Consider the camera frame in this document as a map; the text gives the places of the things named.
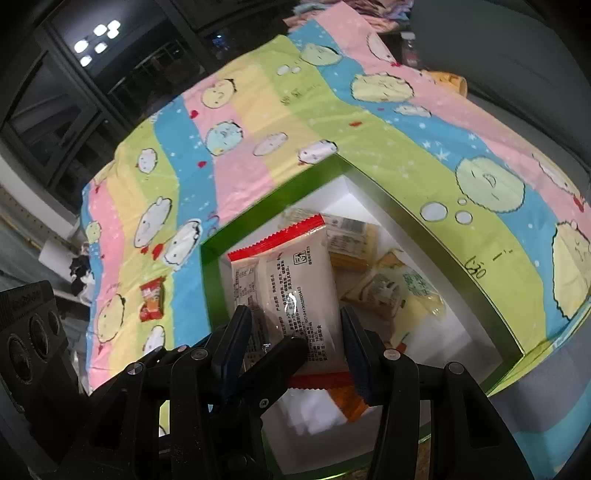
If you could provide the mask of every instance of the fabric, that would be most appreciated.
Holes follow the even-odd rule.
[[[294,15],[293,17],[284,18],[283,21],[288,27],[289,32],[293,32],[295,29],[304,25],[310,18],[321,14],[322,10],[310,10],[301,15]],[[370,15],[361,15],[363,19],[372,26],[374,31],[377,33],[388,33],[396,31],[399,27],[399,23],[394,20],[387,18],[372,17]]]
[[[327,7],[340,0],[320,0],[306,2],[305,0],[293,9],[294,16],[284,19],[289,31],[304,25],[310,18],[322,13]],[[411,11],[414,0],[345,0],[351,8],[361,14],[364,19],[378,33],[388,33],[399,29],[401,22],[407,22],[406,13]]]
[[[83,192],[97,281],[92,388],[154,345],[208,334],[199,245],[336,151],[464,265],[511,328],[526,357],[499,390],[582,324],[591,210],[580,192],[495,118],[397,65],[368,23],[337,4],[130,134]],[[139,285],[157,277],[164,317],[154,325],[139,320]],[[573,280],[572,291],[554,288]]]

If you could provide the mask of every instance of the blue stripe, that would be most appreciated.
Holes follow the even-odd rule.
[[[314,20],[291,33],[289,38],[299,50],[302,50],[306,43],[314,43],[331,47],[343,54],[330,34]],[[318,67],[318,71],[340,100],[368,110],[400,130],[430,154],[442,155],[444,160],[440,160],[441,163],[451,171],[455,171],[464,158],[479,156],[489,158],[510,170],[480,138],[468,130],[450,125],[434,115],[426,118],[396,113],[394,109],[399,105],[405,105],[404,102],[376,103],[356,100],[350,85],[356,74],[364,74],[362,66],[357,61],[343,55],[340,62]],[[540,194],[528,186],[525,188],[523,205],[518,210],[497,215],[519,241],[540,275],[544,287],[546,337],[555,338],[568,324],[568,320],[557,308],[553,293],[552,241],[558,219]]]
[[[213,217],[217,214],[213,161],[182,97],[160,110],[154,132],[178,178],[177,228],[190,219],[200,219],[203,235],[199,243],[202,243],[218,225],[217,217]],[[200,161],[207,163],[199,168]],[[193,345],[211,331],[203,291],[200,248],[195,248],[180,270],[172,275],[174,344]]]
[[[555,468],[563,465],[574,452],[591,424],[591,382],[574,407],[556,425],[542,433],[515,432],[536,480],[554,478]]]
[[[80,210],[80,224],[82,228],[86,230],[89,223],[93,221],[90,216],[90,210],[88,205],[88,196],[90,193],[90,184],[84,187],[82,190],[82,209]],[[91,244],[89,247],[89,260],[90,260],[90,271],[95,277],[95,290],[93,293],[92,303],[90,304],[90,322],[88,329],[86,330],[86,371],[90,371],[90,357],[92,356],[92,345],[96,339],[94,327],[94,319],[96,316],[96,299],[100,292],[100,282],[103,278],[103,261],[100,259],[100,245],[99,243]]]

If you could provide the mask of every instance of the yellow snack packet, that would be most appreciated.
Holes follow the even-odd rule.
[[[435,288],[389,250],[344,296],[392,323],[390,344],[398,345],[429,314],[445,317],[446,307]]]

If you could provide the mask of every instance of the pink stripe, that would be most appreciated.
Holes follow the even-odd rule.
[[[203,142],[213,126],[226,121],[238,124],[244,134],[244,140],[237,147],[213,157],[217,215],[220,217],[220,224],[224,225],[270,192],[275,185],[264,160],[252,154],[256,145],[253,144],[248,130],[242,125],[242,119],[234,110],[232,102],[215,109],[203,104],[203,91],[217,80],[215,74],[209,76],[187,90],[183,94],[183,99],[189,112],[197,112],[193,122]]]
[[[103,306],[117,293],[119,282],[119,268],[123,263],[125,249],[125,235],[119,220],[113,198],[107,188],[108,181],[103,181],[97,187],[91,181],[88,210],[93,221],[100,223],[99,246],[102,256],[103,275],[100,281],[100,292],[96,298],[96,315],[93,319],[93,331],[96,331],[96,319]],[[103,344],[99,354],[99,341],[95,337],[92,342],[90,364],[93,368],[89,372],[89,384],[96,388],[106,382],[112,373],[109,369],[109,354],[111,343]]]
[[[531,154],[536,152],[525,139],[503,125],[492,115],[457,93],[432,84],[418,70],[406,66],[392,67],[375,57],[365,39],[371,27],[351,7],[341,3],[314,18],[338,43],[343,53],[359,62],[366,74],[387,72],[405,79],[414,90],[411,103],[428,109],[433,115],[478,135],[486,146],[534,188],[559,221],[576,220],[579,229],[591,235],[591,209],[581,212],[572,195],[560,189],[541,170]]]

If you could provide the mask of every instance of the snack packet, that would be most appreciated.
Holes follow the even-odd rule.
[[[400,261],[393,250],[386,252],[343,299],[390,321],[392,346],[399,345],[430,313],[438,319],[446,314],[445,303],[435,288]]]
[[[284,225],[292,225],[316,215],[316,212],[292,208],[284,214]],[[365,271],[374,262],[378,227],[371,223],[321,213],[329,238],[333,267]]]
[[[228,254],[234,305],[248,305],[252,336],[245,368],[292,332],[308,340],[307,362],[290,380],[295,388],[351,384],[343,350],[339,300],[320,215]]]
[[[139,287],[142,291],[144,304],[139,310],[139,319],[142,322],[147,320],[158,320],[164,316],[164,277],[155,278]]]

